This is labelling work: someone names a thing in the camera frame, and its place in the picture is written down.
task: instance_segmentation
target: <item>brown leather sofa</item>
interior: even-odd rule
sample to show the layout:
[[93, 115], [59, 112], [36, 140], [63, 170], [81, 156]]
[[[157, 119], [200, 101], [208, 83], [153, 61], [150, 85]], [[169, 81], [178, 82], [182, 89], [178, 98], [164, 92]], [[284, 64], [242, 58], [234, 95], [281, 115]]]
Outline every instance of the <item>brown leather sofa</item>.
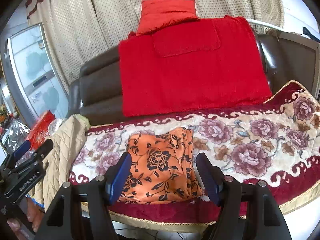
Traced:
[[[273, 94], [289, 80], [297, 80], [318, 97], [320, 60], [317, 42], [284, 32], [274, 36], [259, 34], [256, 41]], [[91, 125], [127, 120], [122, 114], [117, 46], [86, 62], [79, 76], [69, 88], [67, 117], [80, 113]]]

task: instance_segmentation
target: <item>person's hand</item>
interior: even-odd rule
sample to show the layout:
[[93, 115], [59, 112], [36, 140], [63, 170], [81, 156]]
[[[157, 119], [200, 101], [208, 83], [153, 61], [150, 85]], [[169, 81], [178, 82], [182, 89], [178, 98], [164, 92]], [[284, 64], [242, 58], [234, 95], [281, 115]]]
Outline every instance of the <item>person's hand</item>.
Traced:
[[[32, 223], [33, 231], [37, 232], [44, 214], [39, 210], [39, 207], [35, 205], [30, 198], [27, 198], [27, 203], [27, 218], [29, 222]], [[20, 231], [21, 225], [16, 219], [9, 219], [8, 224], [19, 240], [26, 240], [26, 238]]]

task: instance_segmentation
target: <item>refrigerator door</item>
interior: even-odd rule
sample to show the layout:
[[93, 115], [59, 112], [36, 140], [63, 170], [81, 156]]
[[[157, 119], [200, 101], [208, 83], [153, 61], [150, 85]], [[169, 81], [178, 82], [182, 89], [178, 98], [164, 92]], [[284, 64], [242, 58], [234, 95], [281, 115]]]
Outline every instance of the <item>refrigerator door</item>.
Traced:
[[50, 110], [56, 118], [64, 118], [68, 98], [50, 63], [42, 25], [10, 37], [8, 50], [17, 85], [32, 115], [37, 118]]

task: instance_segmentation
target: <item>beige curtain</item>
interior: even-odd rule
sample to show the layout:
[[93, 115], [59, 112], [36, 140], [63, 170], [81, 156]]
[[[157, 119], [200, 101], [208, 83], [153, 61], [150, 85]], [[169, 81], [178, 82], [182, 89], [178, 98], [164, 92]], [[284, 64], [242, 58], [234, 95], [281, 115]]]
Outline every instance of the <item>beige curtain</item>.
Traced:
[[[47, 43], [68, 88], [81, 65], [137, 29], [141, 0], [29, 0], [28, 23], [44, 23]], [[196, 0], [201, 18], [243, 16], [282, 27], [282, 0]]]

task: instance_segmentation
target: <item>sofa armrest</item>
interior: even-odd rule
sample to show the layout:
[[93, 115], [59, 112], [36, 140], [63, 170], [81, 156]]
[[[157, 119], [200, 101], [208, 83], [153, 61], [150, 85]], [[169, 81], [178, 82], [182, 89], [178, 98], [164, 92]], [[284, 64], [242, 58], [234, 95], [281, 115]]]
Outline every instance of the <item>sofa armrest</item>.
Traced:
[[82, 100], [80, 96], [79, 79], [73, 81], [69, 87], [68, 113], [66, 118], [73, 114], [79, 114], [82, 108]]

